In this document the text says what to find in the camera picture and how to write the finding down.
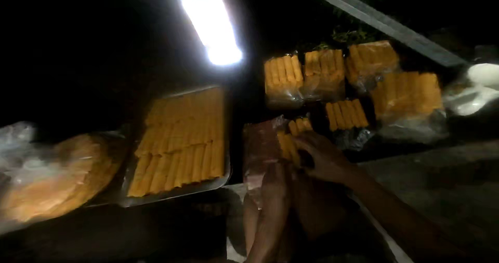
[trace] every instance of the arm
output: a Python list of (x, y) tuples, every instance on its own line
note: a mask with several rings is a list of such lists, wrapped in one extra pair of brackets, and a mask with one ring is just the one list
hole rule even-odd
[(287, 179), (287, 170), (279, 163), (275, 165), (275, 169), (265, 173), (261, 186), (262, 208), (247, 263), (275, 261), (290, 211)]
[(314, 159), (315, 169), (308, 172), (310, 176), (351, 188), (388, 234), (416, 262), (465, 256), (430, 221), (350, 164), (327, 138), (308, 133), (298, 137), (296, 144)]

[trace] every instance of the stack of spring rolls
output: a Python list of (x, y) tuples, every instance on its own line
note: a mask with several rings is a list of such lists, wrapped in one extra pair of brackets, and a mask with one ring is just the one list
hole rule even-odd
[(272, 58), (265, 62), (264, 70), (268, 96), (295, 95), (303, 86), (301, 64), (296, 55)]
[(308, 118), (298, 118), (295, 121), (290, 121), (288, 124), (290, 134), (284, 131), (278, 131), (279, 144), (283, 153), (283, 158), (291, 160), (297, 167), (300, 166), (300, 155), (296, 149), (296, 145), (292, 136), (297, 136), (300, 132), (313, 131), (312, 125)]
[(305, 53), (305, 87), (307, 94), (345, 94), (345, 68), (341, 50)]
[(212, 88), (153, 103), (128, 196), (144, 196), (224, 175), (222, 90)]
[(329, 129), (349, 130), (353, 127), (363, 128), (369, 125), (364, 109), (358, 99), (345, 100), (326, 104)]
[(433, 73), (388, 73), (371, 91), (376, 119), (425, 117), (443, 109), (437, 75)]
[(355, 86), (365, 86), (366, 82), (374, 81), (375, 75), (393, 72), (399, 66), (399, 56), (388, 41), (351, 45), (349, 50), (347, 79)]

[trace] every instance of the plastic-wrapped spring rolls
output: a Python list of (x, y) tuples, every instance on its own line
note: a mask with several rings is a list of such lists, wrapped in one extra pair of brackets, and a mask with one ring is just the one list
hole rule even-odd
[(325, 108), (331, 131), (363, 128), (369, 125), (358, 99), (327, 103)]

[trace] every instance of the spring roll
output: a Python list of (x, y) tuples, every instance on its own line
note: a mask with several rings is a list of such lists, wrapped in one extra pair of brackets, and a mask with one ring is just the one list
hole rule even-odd
[(353, 128), (353, 122), (352, 122), (352, 114), (350, 113), (350, 110), (346, 106), (345, 101), (339, 101), (338, 104), (340, 105), (341, 109), (341, 114), (343, 115), (343, 119), (345, 120), (345, 127), (347, 130)]
[(386, 93), (386, 110), (391, 111), (393, 106), (396, 105), (397, 99), (397, 83), (395, 80), (394, 73), (385, 74), (385, 80), (383, 81), (385, 93)]
[(298, 135), (298, 126), (296, 126), (295, 121), (291, 120), (290, 123), (287, 125), (290, 128), (290, 132), (293, 136)]
[(312, 52), (312, 72), (314, 74), (320, 74), (320, 61), (319, 61), (319, 52), (318, 51), (313, 51)]
[(205, 151), (205, 145), (196, 145), (194, 149), (194, 164), (193, 164), (193, 182), (201, 182), (201, 170), (203, 167), (203, 153)]
[(291, 160), (293, 161), (294, 166), (299, 167), (301, 165), (300, 155), (298, 154), (298, 150), (296, 149), (296, 145), (294, 144), (293, 135), (284, 135), (284, 143), (286, 144), (286, 148), (290, 152)]
[(147, 166), (146, 172), (144, 173), (144, 176), (142, 177), (142, 180), (140, 182), (139, 189), (137, 191), (138, 195), (144, 196), (149, 193), (149, 189), (151, 188), (151, 183), (154, 177), (154, 172), (156, 172), (158, 168), (160, 158), (161, 156), (159, 155), (153, 155), (151, 163), (149, 163), (149, 165)]
[(165, 190), (165, 184), (167, 177), (170, 173), (170, 164), (172, 162), (171, 155), (163, 155), (158, 162), (158, 167), (154, 172), (153, 181), (151, 182), (151, 188), (149, 192), (152, 194), (157, 194)]
[(364, 113), (364, 109), (362, 108), (362, 105), (360, 104), (360, 100), (354, 99), (352, 101), (353, 107), (355, 109), (355, 113), (357, 113), (357, 118), (360, 121), (360, 126), (365, 128), (366, 126), (369, 126), (369, 123), (367, 122), (366, 114)]
[(284, 61), (284, 68), (286, 70), (287, 81), (290, 82), (291, 86), (296, 87), (296, 78), (294, 77), (291, 57), (289, 55), (285, 55), (283, 56), (283, 61)]
[(279, 81), (280, 81), (281, 85), (288, 87), (289, 82), (287, 81), (287, 78), (286, 78), (286, 68), (284, 68), (284, 60), (282, 57), (277, 58), (277, 64), (278, 64)]
[(283, 131), (278, 131), (278, 140), (279, 140), (279, 145), (280, 145), (281, 151), (282, 151), (282, 157), (287, 159), (287, 160), (290, 160), (291, 153), (290, 153), (290, 150), (287, 146), (287, 143), (286, 143), (284, 136), (285, 136), (285, 134)]
[(141, 196), (140, 195), (140, 184), (142, 182), (142, 178), (146, 173), (146, 169), (151, 163), (152, 155), (145, 155), (139, 158), (137, 162), (137, 167), (135, 168), (135, 172), (133, 175), (132, 183), (128, 188), (128, 196)]
[(336, 124), (340, 130), (346, 130), (345, 120), (341, 114), (340, 105), (335, 102), (333, 103), (334, 118), (336, 118)]
[(296, 127), (298, 128), (298, 132), (305, 131), (305, 126), (303, 125), (303, 120), (301, 118), (296, 119), (295, 122)]
[(192, 183), (192, 174), (193, 174), (193, 164), (194, 164), (194, 147), (190, 146), (184, 149), (186, 152), (184, 168), (183, 168), (183, 177), (182, 184)]
[(274, 83), (274, 87), (278, 88), (280, 86), (278, 60), (277, 58), (273, 58), (271, 59), (270, 62), (271, 62), (272, 82)]
[(350, 46), (350, 57), (352, 58), (353, 67), (359, 73), (359, 75), (364, 75), (364, 63), (360, 58), (359, 51), (356, 45)]
[(348, 113), (350, 113), (350, 117), (352, 118), (353, 126), (359, 128), (361, 127), (360, 119), (357, 116), (357, 112), (355, 112), (355, 108), (353, 107), (353, 103), (350, 100), (345, 100), (346, 108), (348, 109)]
[(313, 131), (312, 124), (308, 118), (303, 118), (303, 126), (305, 126), (305, 131)]
[(312, 76), (312, 52), (305, 53), (305, 76)]
[(291, 57), (291, 64), (293, 65), (293, 73), (296, 78), (296, 84), (301, 87), (303, 85), (303, 75), (301, 74), (301, 64), (296, 55)]
[(209, 142), (205, 146), (203, 153), (203, 165), (201, 170), (201, 180), (209, 179), (212, 166), (212, 143)]
[(334, 132), (338, 129), (338, 125), (336, 124), (336, 118), (334, 117), (333, 105), (330, 102), (326, 104), (326, 113), (329, 119), (329, 129)]
[(328, 50), (323, 50), (319, 52), (320, 72), (326, 79), (329, 78), (329, 63), (327, 58), (327, 51)]
[(225, 142), (223, 140), (213, 141), (212, 144), (211, 177), (222, 177), (225, 166)]
[(272, 81), (272, 73), (271, 73), (271, 62), (266, 61), (264, 64), (264, 72), (265, 72), (265, 93), (271, 92), (274, 89), (274, 83)]
[(172, 154), (172, 161), (170, 163), (170, 171), (166, 177), (165, 190), (170, 191), (175, 187), (175, 180), (179, 175), (179, 163), (182, 152), (175, 152)]

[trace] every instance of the tray of spring rolls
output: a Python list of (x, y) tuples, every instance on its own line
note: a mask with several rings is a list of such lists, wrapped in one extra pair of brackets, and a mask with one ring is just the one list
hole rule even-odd
[(154, 100), (128, 162), (118, 203), (137, 206), (227, 183), (227, 118), (220, 87)]

